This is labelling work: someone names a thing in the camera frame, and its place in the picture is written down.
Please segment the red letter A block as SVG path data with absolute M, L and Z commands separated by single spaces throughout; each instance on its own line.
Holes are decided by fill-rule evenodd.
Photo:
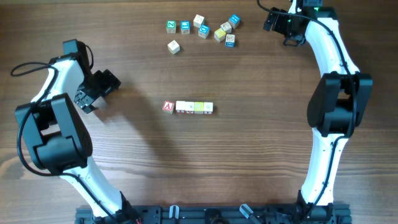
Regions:
M 164 101 L 162 105 L 162 111 L 168 114 L 172 114 L 175 109 L 175 103 L 173 101 Z

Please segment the white red-striped wooden block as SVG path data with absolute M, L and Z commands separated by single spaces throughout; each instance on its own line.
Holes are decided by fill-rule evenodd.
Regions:
M 176 101 L 175 102 L 175 110 L 177 113 L 185 113 L 185 104 L 186 101 Z

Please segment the white red-check wooden block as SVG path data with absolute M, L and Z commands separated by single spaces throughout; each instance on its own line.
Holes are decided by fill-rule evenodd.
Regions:
M 192 101 L 185 102 L 185 113 L 193 114 L 195 112 L 195 103 Z

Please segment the lone yellow wooden block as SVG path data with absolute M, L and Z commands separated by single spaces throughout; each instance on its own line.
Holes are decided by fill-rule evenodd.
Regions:
M 204 113 L 204 102 L 194 102 L 194 113 L 195 114 Z

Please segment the small white red-drawing block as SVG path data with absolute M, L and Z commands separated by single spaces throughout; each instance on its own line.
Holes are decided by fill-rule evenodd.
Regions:
M 204 102 L 204 114 L 213 114 L 213 102 Z

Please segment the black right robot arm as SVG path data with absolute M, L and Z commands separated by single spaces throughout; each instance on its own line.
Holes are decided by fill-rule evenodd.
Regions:
M 309 43 L 321 79 L 307 106 L 313 143 L 305 181 L 293 204 L 266 207 L 265 221 L 351 223 L 349 207 L 335 205 L 333 189 L 340 157 L 361 123 L 373 80 L 351 60 L 340 36 L 338 16 L 322 1 L 292 1 L 289 10 L 268 9 L 264 30 L 278 32 L 284 45 Z

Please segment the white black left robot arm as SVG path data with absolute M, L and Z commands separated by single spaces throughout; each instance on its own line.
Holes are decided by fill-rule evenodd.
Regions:
M 85 113 L 99 97 L 121 84 L 109 70 L 92 72 L 91 49 L 82 41 L 63 42 L 63 55 L 33 62 L 49 75 L 30 103 L 15 110 L 17 153 L 22 165 L 42 177 L 61 177 L 89 204 L 76 212 L 77 223 L 140 223 L 142 218 L 96 165 L 93 145 L 77 108 Z

